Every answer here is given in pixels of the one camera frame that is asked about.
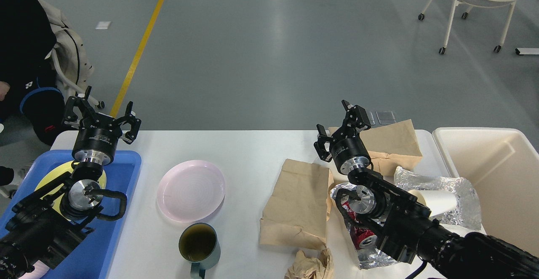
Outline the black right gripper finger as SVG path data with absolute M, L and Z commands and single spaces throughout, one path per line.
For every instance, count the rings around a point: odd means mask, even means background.
M 346 129 L 354 129 L 359 131 L 371 129 L 372 124 L 366 113 L 366 110 L 358 105 L 352 105 L 347 100 L 342 100 L 342 105 L 345 109 L 345 118 L 343 119 L 342 127 Z
M 335 139 L 331 136 L 328 136 L 325 127 L 320 124 L 316 125 L 316 130 L 318 132 L 318 136 L 316 142 L 314 142 L 313 145 L 318 155 L 318 158 L 325 162 L 331 162 L 333 157 L 331 155 L 331 151 L 329 151 L 326 147 L 326 144 L 333 144 Z

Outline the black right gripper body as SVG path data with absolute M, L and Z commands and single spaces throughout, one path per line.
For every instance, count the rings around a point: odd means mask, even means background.
M 371 156 L 358 130 L 352 126 L 341 126 L 332 133 L 330 153 L 338 172 L 342 175 L 347 175 L 356 168 L 371 166 Z

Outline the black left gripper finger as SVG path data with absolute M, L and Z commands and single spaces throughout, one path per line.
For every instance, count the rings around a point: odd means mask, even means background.
M 141 124 L 142 120 L 133 113 L 133 102 L 129 102 L 123 116 L 112 120 L 110 123 L 110 131 L 114 137 L 130 145 L 136 140 Z M 129 125 L 129 130 L 123 131 L 124 125 Z
M 92 87 L 88 86 L 84 95 L 70 96 L 65 104 L 62 125 L 74 129 L 88 129 L 97 124 L 97 112 L 88 102 Z

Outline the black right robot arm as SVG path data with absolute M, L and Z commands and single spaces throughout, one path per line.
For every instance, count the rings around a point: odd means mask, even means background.
M 322 161 L 333 161 L 354 185 L 335 194 L 345 221 L 374 233 L 376 248 L 398 262 L 412 263 L 419 257 L 423 263 L 411 279 L 427 264 L 448 279 L 537 279 L 537 257 L 483 233 L 459 236 L 430 220 L 430 209 L 415 195 L 385 181 L 360 139 L 360 130 L 371 128 L 366 110 L 346 100 L 342 105 L 342 126 L 329 136 L 317 125 L 314 147 Z

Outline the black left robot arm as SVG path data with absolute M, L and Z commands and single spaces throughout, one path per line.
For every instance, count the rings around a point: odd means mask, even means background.
M 91 87 L 66 103 L 64 124 L 78 129 L 73 160 L 54 179 L 21 199 L 12 208 L 8 233 L 1 239 L 1 277 L 18 279 L 35 270 L 40 261 L 51 269 L 94 231 L 94 219 L 117 221 L 127 210 L 121 191 L 99 185 L 104 166 L 114 161 L 119 140 L 131 144 L 142 121 L 129 102 L 125 114 L 115 119 L 98 113 L 88 103 Z

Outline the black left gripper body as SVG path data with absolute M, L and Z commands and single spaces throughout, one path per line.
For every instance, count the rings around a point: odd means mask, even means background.
M 81 119 L 72 150 L 73 159 L 103 166 L 111 164 L 115 160 L 118 141 L 123 136 L 121 126 L 124 124 L 124 121 L 111 118 Z

